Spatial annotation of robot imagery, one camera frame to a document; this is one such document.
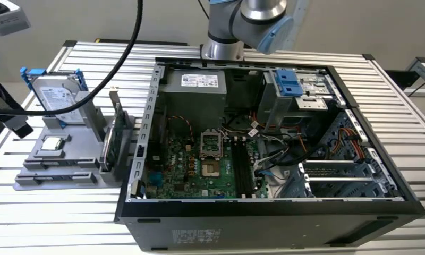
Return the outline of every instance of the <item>slotted aluminum table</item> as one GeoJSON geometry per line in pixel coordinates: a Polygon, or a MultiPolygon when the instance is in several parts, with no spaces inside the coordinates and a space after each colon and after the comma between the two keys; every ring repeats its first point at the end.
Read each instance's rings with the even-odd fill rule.
{"type": "MultiPolygon", "coordinates": [[[[77,42],[59,50],[50,71],[83,71],[93,89],[117,62],[123,44],[77,42]]],[[[198,57],[198,47],[137,45],[119,72],[94,98],[94,105],[111,114],[109,86],[119,87],[123,109],[141,117],[154,57],[198,57]]],[[[425,117],[383,73],[362,55],[245,51],[245,60],[333,65],[339,73],[375,134],[425,206],[425,117]]],[[[29,95],[23,107],[41,107],[29,95]]],[[[135,133],[139,121],[135,122],[135,133]]],[[[113,221],[119,189],[14,191],[15,174],[42,129],[30,117],[34,132],[18,139],[0,135],[0,254],[138,254],[141,251],[123,225],[113,221]]],[[[425,217],[358,248],[234,251],[238,254],[425,254],[425,217]]]]}

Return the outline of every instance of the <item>sticker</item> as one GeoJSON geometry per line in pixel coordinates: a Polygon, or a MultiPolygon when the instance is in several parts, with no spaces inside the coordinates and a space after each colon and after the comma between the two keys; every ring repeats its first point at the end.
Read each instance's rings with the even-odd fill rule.
{"type": "MultiPolygon", "coordinates": [[[[39,88],[43,97],[43,106],[47,110],[57,110],[71,106],[75,102],[70,91],[66,88],[59,87],[42,87],[39,88]]],[[[57,119],[62,120],[67,124],[71,122],[83,122],[82,116],[78,110],[71,112],[57,114],[57,119]]]]}
{"type": "Polygon", "coordinates": [[[255,128],[258,125],[259,125],[259,124],[258,124],[258,122],[255,122],[255,121],[253,121],[251,124],[250,124],[250,126],[251,126],[253,128],[255,128]]]}
{"type": "Polygon", "coordinates": [[[218,77],[217,75],[183,74],[181,87],[218,88],[218,77]]]}
{"type": "Polygon", "coordinates": [[[258,132],[257,129],[251,129],[249,132],[249,136],[253,137],[257,134],[257,132],[258,132]]]}
{"type": "Polygon", "coordinates": [[[314,86],[307,85],[307,84],[302,84],[302,89],[303,90],[314,90],[314,86]]]}
{"type": "Polygon", "coordinates": [[[221,229],[173,229],[173,242],[181,243],[217,243],[221,229]]]}

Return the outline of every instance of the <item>power supply label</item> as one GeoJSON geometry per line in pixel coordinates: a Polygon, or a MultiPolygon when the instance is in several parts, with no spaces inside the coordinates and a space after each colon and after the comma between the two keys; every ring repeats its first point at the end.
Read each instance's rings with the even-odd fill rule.
{"type": "Polygon", "coordinates": [[[218,77],[217,75],[183,74],[181,87],[218,88],[218,77]]]}

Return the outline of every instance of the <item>motherboard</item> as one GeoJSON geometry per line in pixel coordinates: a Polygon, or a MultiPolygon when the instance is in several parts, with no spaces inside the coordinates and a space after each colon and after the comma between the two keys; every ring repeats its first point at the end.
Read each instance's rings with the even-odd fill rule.
{"type": "Polygon", "coordinates": [[[223,140],[219,135],[218,139],[219,148],[214,140],[206,136],[203,143],[202,139],[190,142],[185,137],[169,138],[163,171],[149,172],[147,197],[158,199],[241,198],[237,190],[239,180],[233,169],[235,165],[233,160],[247,161],[243,165],[247,166],[245,175],[251,182],[251,196],[267,197],[263,179],[253,178],[251,165],[259,156],[254,140],[241,142],[246,151],[246,157],[242,159],[233,155],[233,142],[229,139],[223,140]],[[213,150],[222,152],[221,157],[205,157],[202,152],[213,150]]]}

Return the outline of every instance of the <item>robotic arm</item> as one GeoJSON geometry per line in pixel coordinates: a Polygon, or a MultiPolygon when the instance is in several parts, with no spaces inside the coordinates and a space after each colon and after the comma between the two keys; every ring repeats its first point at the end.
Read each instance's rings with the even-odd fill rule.
{"type": "MultiPolygon", "coordinates": [[[[21,8],[7,0],[0,0],[0,36],[29,28],[29,22],[21,8]]],[[[0,109],[22,109],[0,84],[0,109]]],[[[0,122],[22,138],[33,129],[26,124],[26,116],[0,115],[0,122]]]]}
{"type": "Polygon", "coordinates": [[[201,57],[242,60],[243,43],[263,54],[279,49],[293,27],[286,0],[210,0],[201,57]]]}

